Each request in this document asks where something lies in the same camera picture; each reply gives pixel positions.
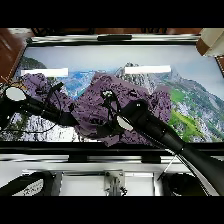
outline white rectangle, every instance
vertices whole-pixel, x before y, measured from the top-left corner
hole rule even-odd
[[[169,65],[125,67],[125,74],[148,74],[148,73],[163,73],[170,71],[171,68]]]
[[[68,68],[21,70],[21,76],[28,74],[28,73],[29,74],[42,73],[46,77],[67,77],[68,76]]]

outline brown wooden floor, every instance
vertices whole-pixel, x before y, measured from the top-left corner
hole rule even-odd
[[[202,28],[168,28],[167,34],[199,34]],[[141,28],[95,28],[96,34],[137,34],[141,33]],[[32,31],[27,33],[12,34],[7,28],[0,28],[0,82],[1,78],[8,77],[15,63],[19,52],[24,46],[24,41],[28,37],[34,36]],[[224,68],[224,58],[220,59]]]

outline white circular cap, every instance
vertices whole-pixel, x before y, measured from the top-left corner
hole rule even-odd
[[[6,90],[6,96],[13,101],[21,101],[26,99],[24,92],[16,87],[10,87]]]
[[[130,124],[128,124],[124,119],[122,119],[121,117],[119,117],[119,116],[117,116],[117,121],[118,121],[118,124],[122,127],[122,128],[124,128],[124,129],[126,129],[126,130],[128,130],[128,131],[132,131],[133,130],[133,127],[130,125]]]

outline display screen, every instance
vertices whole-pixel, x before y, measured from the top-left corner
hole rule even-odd
[[[149,72],[128,74],[125,68],[149,66]],[[96,71],[106,72],[148,89],[171,88],[169,125],[186,142],[224,141],[224,79],[215,58],[202,57],[195,46],[69,46],[28,47],[16,70],[68,69],[68,76],[48,79],[64,83],[64,91],[77,99]],[[38,116],[15,114],[11,127],[26,131],[50,128],[52,122]],[[88,142],[72,127],[55,126],[42,134],[1,133],[3,141]]]

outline black border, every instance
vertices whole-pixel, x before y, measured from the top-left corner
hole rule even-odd
[[[27,39],[27,45],[23,54],[28,47],[48,47],[48,46],[85,46],[85,45],[196,45],[196,41],[46,41],[44,43],[33,42],[31,38]],[[222,156],[224,155],[224,142],[219,143],[187,143],[195,149],[203,151],[207,155]],[[169,156],[170,153],[165,149],[159,149],[149,145],[137,144],[116,144],[106,147],[100,142],[12,142],[2,141],[0,145],[2,154],[30,154],[30,155],[156,155]]]

